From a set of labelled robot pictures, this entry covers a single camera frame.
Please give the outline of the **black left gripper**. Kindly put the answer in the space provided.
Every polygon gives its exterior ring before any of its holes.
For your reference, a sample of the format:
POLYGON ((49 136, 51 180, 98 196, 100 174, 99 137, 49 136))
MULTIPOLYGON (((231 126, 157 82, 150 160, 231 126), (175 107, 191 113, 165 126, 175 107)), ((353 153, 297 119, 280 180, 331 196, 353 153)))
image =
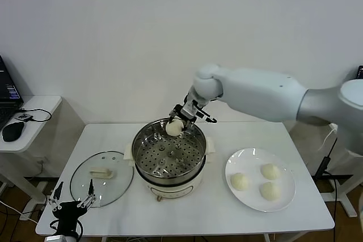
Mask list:
POLYGON ((96 201, 93 179, 90 180, 87 197, 82 202, 69 201, 61 203, 60 196, 63 184, 63 181, 60 182, 48 198, 48 203, 52 207, 52 213, 56 218, 53 223, 57 223, 56 234, 78 234, 78 226, 80 227, 81 234, 83 234, 83 225, 79 218, 85 215, 86 209, 89 209, 96 201))

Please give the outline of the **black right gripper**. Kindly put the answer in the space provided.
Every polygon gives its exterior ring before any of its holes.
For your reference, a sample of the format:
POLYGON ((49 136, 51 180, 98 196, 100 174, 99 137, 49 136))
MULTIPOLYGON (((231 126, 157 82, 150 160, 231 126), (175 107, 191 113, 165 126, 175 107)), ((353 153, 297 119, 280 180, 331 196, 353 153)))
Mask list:
POLYGON ((191 129, 197 120, 202 120, 207 123, 215 124, 217 120, 210 114, 206 113, 200 108, 185 109, 182 105, 178 105, 177 110, 173 109, 169 114, 169 123, 179 117, 184 121, 184 131, 191 129))

